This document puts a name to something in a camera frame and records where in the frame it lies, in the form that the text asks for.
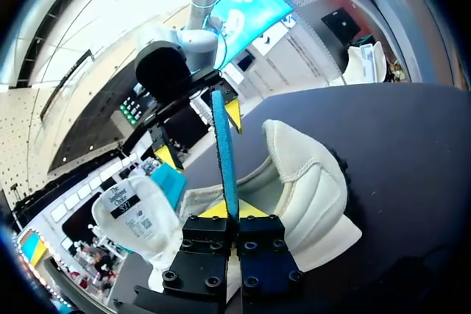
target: screw head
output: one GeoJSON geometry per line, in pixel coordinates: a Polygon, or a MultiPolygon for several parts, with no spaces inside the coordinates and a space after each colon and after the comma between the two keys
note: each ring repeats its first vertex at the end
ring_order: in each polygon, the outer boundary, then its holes
{"type": "Polygon", "coordinates": [[[183,248],[191,248],[193,246],[193,242],[189,239],[184,239],[182,242],[183,248]]]}
{"type": "Polygon", "coordinates": [[[275,239],[273,240],[273,246],[276,249],[281,249],[286,245],[285,241],[283,239],[275,239]]]}
{"type": "Polygon", "coordinates": [[[244,286],[249,289],[257,288],[260,284],[257,277],[249,276],[244,280],[244,286]]]}
{"type": "Polygon", "coordinates": [[[301,281],[303,274],[304,273],[299,270],[291,271],[288,275],[289,281],[293,283],[298,283],[301,281]]]}
{"type": "Polygon", "coordinates": [[[178,280],[178,275],[176,272],[168,270],[162,273],[162,279],[165,282],[174,282],[178,280]]]}
{"type": "Polygon", "coordinates": [[[220,250],[222,248],[222,243],[220,242],[214,242],[209,245],[211,250],[220,250]]]}
{"type": "Polygon", "coordinates": [[[244,249],[248,251],[256,250],[258,247],[258,244],[256,242],[246,242],[244,244],[244,249]]]}
{"type": "Polygon", "coordinates": [[[211,276],[205,280],[205,285],[209,288],[217,288],[221,285],[221,280],[216,276],[211,276]]]}

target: white shoe upper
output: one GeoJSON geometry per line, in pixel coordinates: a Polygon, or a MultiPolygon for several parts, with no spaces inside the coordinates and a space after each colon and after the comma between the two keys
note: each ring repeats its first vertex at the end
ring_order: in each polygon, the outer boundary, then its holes
{"type": "MultiPolygon", "coordinates": [[[[318,141],[281,121],[263,123],[268,158],[238,181],[239,198],[266,214],[279,215],[291,252],[317,242],[339,221],[347,184],[333,155],[318,141]]],[[[188,190],[180,218],[205,211],[222,199],[222,186],[188,190]]]]}
{"type": "MultiPolygon", "coordinates": [[[[361,236],[361,231],[343,215],[347,204],[344,175],[333,155],[313,138],[280,121],[266,121],[263,130],[269,156],[249,176],[238,181],[239,198],[266,214],[279,215],[286,229],[286,244],[298,267],[302,271],[311,270],[339,256],[361,236]]],[[[156,227],[155,236],[137,239],[124,216],[111,217],[103,203],[110,190],[93,204],[93,217],[111,240],[153,264],[149,287],[162,291],[161,274],[178,252],[183,238],[181,227],[157,185],[145,177],[129,178],[129,182],[143,203],[140,209],[136,208],[138,204],[129,212],[145,210],[156,227]],[[151,194],[157,197],[150,199],[151,194]]],[[[184,222],[190,214],[203,213],[221,200],[221,185],[188,190],[180,207],[180,220],[184,222]]],[[[235,256],[229,262],[227,286],[228,298],[240,286],[235,256]]]]}

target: dark gray table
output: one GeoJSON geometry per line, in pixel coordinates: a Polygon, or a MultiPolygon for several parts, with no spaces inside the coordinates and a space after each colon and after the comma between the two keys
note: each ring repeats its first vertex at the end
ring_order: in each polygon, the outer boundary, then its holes
{"type": "MultiPolygon", "coordinates": [[[[457,244],[468,236],[470,210],[468,92],[438,85],[377,84],[272,97],[244,117],[243,135],[233,135],[238,177],[267,156],[261,130],[267,118],[334,148],[350,166],[358,197],[361,220],[355,221],[363,224],[364,236],[342,256],[309,273],[305,287],[310,293],[337,300],[374,282],[399,260],[425,256],[437,247],[441,250],[427,257],[431,271],[447,268],[452,255],[463,256],[457,244]]],[[[219,183],[215,146],[185,176],[187,188],[219,183]]],[[[135,278],[136,271],[131,271],[135,278]]],[[[132,286],[122,271],[113,294],[127,299],[132,286]]]]}

